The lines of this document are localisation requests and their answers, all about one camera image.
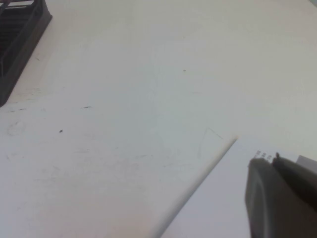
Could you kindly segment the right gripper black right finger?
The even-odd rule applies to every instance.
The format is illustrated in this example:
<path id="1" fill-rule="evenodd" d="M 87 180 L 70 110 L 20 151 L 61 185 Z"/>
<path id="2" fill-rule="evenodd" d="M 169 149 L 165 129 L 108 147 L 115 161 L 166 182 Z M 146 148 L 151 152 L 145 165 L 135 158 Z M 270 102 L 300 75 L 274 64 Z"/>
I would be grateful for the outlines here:
<path id="1" fill-rule="evenodd" d="M 317 162 L 300 155 L 292 162 L 276 154 L 273 167 L 294 193 L 311 207 L 317 206 Z"/>

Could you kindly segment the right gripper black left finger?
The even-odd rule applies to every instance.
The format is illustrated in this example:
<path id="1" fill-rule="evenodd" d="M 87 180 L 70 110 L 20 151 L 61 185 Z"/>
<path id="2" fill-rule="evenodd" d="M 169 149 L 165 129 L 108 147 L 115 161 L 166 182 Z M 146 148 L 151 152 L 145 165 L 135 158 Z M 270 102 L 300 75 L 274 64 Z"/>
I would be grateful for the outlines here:
<path id="1" fill-rule="evenodd" d="M 301 200 L 265 159 L 248 165 L 245 204 L 253 238 L 317 236 L 317 207 Z"/>

